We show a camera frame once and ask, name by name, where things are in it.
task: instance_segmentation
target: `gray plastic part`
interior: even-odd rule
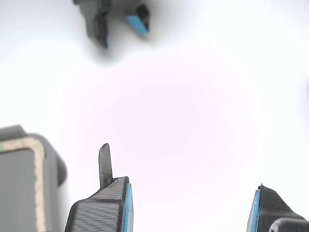
[[[65,232],[123,232],[128,177],[112,178],[110,147],[99,151],[100,189],[76,202],[69,214]],[[133,228],[133,202],[130,228]]]
[[[7,141],[11,139],[18,139],[22,137],[32,137],[40,141],[40,143],[44,147],[45,151],[45,160],[43,163],[43,192],[44,192],[44,213],[45,213],[45,226],[46,231],[48,232],[60,232],[60,225],[59,225],[59,205],[58,205],[58,195],[57,195],[57,187],[59,183],[62,183],[66,176],[66,167],[63,161],[59,158],[59,155],[55,151],[55,149],[51,146],[51,144],[41,135],[30,133],[26,134],[26,132],[22,129],[21,126],[13,126],[9,128],[4,128],[0,130],[0,141]],[[18,210],[15,211],[15,217],[9,218],[9,220],[2,221],[0,219],[0,228],[1,231],[6,232],[38,232],[35,224],[35,220],[33,216],[35,204],[34,201],[30,202],[27,200],[23,200],[23,193],[20,192],[18,195],[18,201],[16,200],[16,192],[14,192],[16,184],[22,185],[21,189],[25,192],[30,193],[33,191],[34,196],[34,188],[31,183],[23,183],[23,180],[29,181],[30,179],[23,179],[23,175],[29,173],[29,170],[33,170],[34,173],[34,155],[32,150],[30,149],[23,149],[18,151],[0,153],[0,163],[2,160],[6,159],[9,161],[11,165],[18,164],[18,172],[12,173],[8,176],[8,169],[0,169],[0,176],[6,177],[6,186],[9,187],[9,191],[11,191],[10,196],[2,196],[0,191],[0,202],[5,203],[9,202],[10,205],[0,205],[0,212],[1,214],[5,213],[7,208],[14,208],[20,209],[20,211],[27,210],[29,215],[20,215],[18,214]],[[1,180],[1,186],[4,186],[4,180]]]
[[[96,44],[108,47],[108,13],[113,7],[124,15],[136,15],[142,0],[73,0],[84,16],[88,37]]]
[[[282,217],[271,225],[269,232],[309,232],[309,222],[304,219]]]

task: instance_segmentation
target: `blue edge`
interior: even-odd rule
[[[143,24],[143,22],[140,20],[140,18],[137,15],[128,15],[126,18],[129,21],[129,23],[132,25],[134,30],[136,30],[140,34],[148,33],[147,28],[145,27],[145,25]]]
[[[251,226],[250,232],[256,232],[257,231],[259,203],[260,203],[260,190],[258,189],[255,192],[255,197],[254,197],[252,226]]]
[[[126,185],[126,209],[125,209],[123,232],[128,232],[129,212],[130,212],[130,206],[131,206],[131,195],[132,195],[132,187],[131,187],[130,183],[127,183],[127,185]]]

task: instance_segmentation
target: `dark gray object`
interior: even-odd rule
[[[133,201],[128,177],[113,178],[110,147],[99,151],[100,189],[76,202],[65,232],[132,232]]]
[[[309,222],[304,219],[282,217],[271,225],[269,232],[309,232]]]
[[[44,137],[21,126],[1,129],[1,231],[60,232],[57,187],[65,177],[64,162]]]
[[[113,7],[122,11],[133,29],[140,34],[149,31],[150,13],[142,0],[73,0],[85,18],[87,35],[96,44],[107,48],[108,17]]]

